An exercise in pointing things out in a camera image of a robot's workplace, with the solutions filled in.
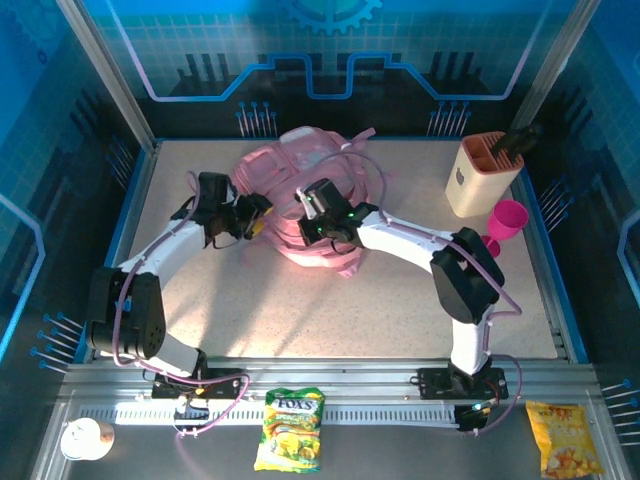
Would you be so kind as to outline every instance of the pen holder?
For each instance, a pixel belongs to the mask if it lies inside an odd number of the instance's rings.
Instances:
[[[497,159],[491,155],[491,147],[502,136],[504,132],[489,132],[462,139],[445,189],[458,217],[489,213],[522,170],[522,155],[513,164],[504,150]]]

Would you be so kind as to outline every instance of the fox's candy bag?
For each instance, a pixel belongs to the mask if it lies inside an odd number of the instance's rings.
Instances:
[[[320,424],[324,395],[317,388],[267,392],[255,470],[320,470]]]
[[[589,434],[584,407],[527,402],[540,449],[543,478],[578,478],[604,470]]]

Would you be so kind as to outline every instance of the pink cup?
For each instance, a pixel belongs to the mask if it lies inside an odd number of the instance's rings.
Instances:
[[[520,202],[515,200],[501,200],[494,207],[487,222],[489,236],[484,235],[484,240],[489,253],[493,258],[500,255],[498,242],[515,237],[529,221],[529,212]]]

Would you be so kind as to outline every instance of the white cup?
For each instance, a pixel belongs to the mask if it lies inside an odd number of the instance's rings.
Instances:
[[[98,460],[109,453],[114,439],[113,426],[92,418],[79,418],[66,426],[60,450],[69,460]]]

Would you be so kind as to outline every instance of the candy bag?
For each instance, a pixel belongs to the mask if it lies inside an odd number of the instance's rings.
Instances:
[[[307,473],[320,470],[324,395],[317,388],[267,392],[262,439],[254,469]]]
[[[543,478],[602,474],[584,407],[527,402],[527,414],[540,449]]]

